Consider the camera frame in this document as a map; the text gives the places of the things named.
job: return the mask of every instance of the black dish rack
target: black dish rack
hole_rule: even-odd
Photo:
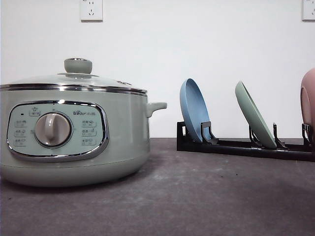
[[[312,144],[313,129],[310,125],[302,124],[303,144],[286,144],[277,136],[277,125],[273,124],[276,149],[264,147],[257,136],[249,127],[250,141],[220,140],[211,131],[211,122],[203,122],[201,125],[202,143],[195,142],[189,135],[185,122],[177,123],[177,151],[194,151],[205,153],[219,153],[228,155],[240,155],[262,158],[274,158],[282,160],[299,160],[315,162],[315,148]],[[211,139],[204,135],[204,129],[208,128]]]

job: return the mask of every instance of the glass lid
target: glass lid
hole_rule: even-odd
[[[22,79],[10,84],[1,85],[1,90],[52,89],[110,91],[121,90],[146,93],[144,89],[135,88],[132,84],[99,77],[91,74],[92,62],[82,58],[64,60],[65,73],[37,76]]]

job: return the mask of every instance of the green plate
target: green plate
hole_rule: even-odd
[[[257,138],[265,147],[276,149],[277,144],[242,81],[237,83],[235,94],[238,104]]]

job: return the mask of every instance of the brand logo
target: brand logo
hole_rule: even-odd
[[[74,111],[73,114],[75,116],[95,116],[95,112],[81,112],[81,111]]]

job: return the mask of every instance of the plate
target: plate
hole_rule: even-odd
[[[190,136],[196,142],[202,143],[201,123],[210,121],[210,118],[201,91],[193,79],[183,82],[180,102],[184,122]],[[204,135],[207,139],[211,139],[209,129],[204,130]]]
[[[242,81],[237,83],[235,94],[248,124],[259,141],[267,148],[276,149],[277,144]]]
[[[315,68],[308,71],[301,83],[301,110],[303,123],[315,128]]]

